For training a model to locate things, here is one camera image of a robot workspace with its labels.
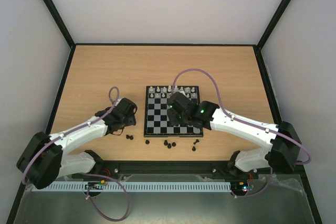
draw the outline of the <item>robotic arm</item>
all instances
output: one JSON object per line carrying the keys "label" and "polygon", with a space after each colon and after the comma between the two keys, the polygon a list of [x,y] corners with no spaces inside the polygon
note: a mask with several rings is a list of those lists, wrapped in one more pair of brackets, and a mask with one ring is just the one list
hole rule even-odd
{"label": "robotic arm", "polygon": [[[167,115],[172,125],[189,124],[197,128],[228,132],[260,146],[252,151],[233,153],[228,164],[229,172],[232,175],[237,175],[240,171],[248,172],[255,168],[264,167],[272,167],[283,173],[293,172],[300,147],[273,133],[280,132],[301,144],[290,123],[269,124],[254,121],[229,111],[224,113],[218,104],[203,101],[198,105],[191,102],[183,91],[174,93],[168,99],[167,104],[170,106]],[[259,125],[265,130],[258,129],[253,125]]]}
{"label": "robotic arm", "polygon": [[[103,161],[95,152],[85,151],[77,155],[69,155],[69,153],[88,141],[136,124],[134,115],[137,105],[131,100],[118,99],[113,110],[103,119],[99,119],[109,109],[98,111],[87,122],[67,131],[51,135],[43,132],[35,134],[18,160],[17,168],[24,172],[32,157],[43,146],[60,138],[37,158],[27,173],[26,177],[37,189],[47,187],[58,177],[90,171],[94,174],[99,173]],[[91,125],[90,122],[96,120],[98,121]]]}

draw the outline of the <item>chessboard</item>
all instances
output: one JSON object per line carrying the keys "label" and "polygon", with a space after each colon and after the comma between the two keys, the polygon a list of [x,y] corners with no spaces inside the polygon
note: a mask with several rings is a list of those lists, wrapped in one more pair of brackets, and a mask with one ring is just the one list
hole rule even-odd
{"label": "chessboard", "polygon": [[[175,91],[184,91],[193,102],[200,103],[198,86],[175,86]],[[147,86],[145,104],[144,137],[203,137],[203,130],[179,124],[171,126],[167,116],[167,99],[171,96],[171,86]]]}

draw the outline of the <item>wooden tabletop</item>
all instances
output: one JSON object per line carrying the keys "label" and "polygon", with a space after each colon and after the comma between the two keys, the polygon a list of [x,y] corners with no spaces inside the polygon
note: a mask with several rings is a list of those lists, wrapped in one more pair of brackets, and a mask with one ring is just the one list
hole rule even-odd
{"label": "wooden tabletop", "polygon": [[[218,161],[230,159],[234,151],[257,148],[242,138],[209,130],[204,130],[195,152],[193,137],[143,137],[145,87],[171,85],[187,68],[203,69],[215,78],[226,109],[273,122],[252,47],[77,46],[52,133],[82,123],[110,106],[108,91],[117,86],[122,97],[138,106],[136,126],[126,127],[120,136],[92,140],[74,153],[93,150],[104,160],[120,161]],[[181,75],[177,84],[199,86],[201,101],[218,103],[212,82],[199,72]],[[126,134],[133,135],[134,140],[127,140]],[[168,149],[163,145],[165,139],[176,142],[176,147]]]}

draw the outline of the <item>white wall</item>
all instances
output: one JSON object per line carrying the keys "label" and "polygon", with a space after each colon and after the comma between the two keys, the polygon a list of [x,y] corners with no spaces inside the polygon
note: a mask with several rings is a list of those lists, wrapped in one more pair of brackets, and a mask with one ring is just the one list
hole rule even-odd
{"label": "white wall", "polygon": [[42,0],[0,0],[0,223],[22,173],[16,162],[44,131],[69,47]]}
{"label": "white wall", "polygon": [[75,42],[256,44],[281,0],[53,0]]}
{"label": "white wall", "polygon": [[312,152],[308,178],[323,223],[335,223],[335,0],[292,0],[263,54],[284,120]]}

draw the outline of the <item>black square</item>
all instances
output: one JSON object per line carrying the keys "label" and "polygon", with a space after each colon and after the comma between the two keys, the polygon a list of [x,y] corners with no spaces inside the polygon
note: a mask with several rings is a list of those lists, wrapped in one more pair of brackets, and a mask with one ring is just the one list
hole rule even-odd
{"label": "black square", "polygon": [[194,133],[193,127],[187,127],[187,133]]}

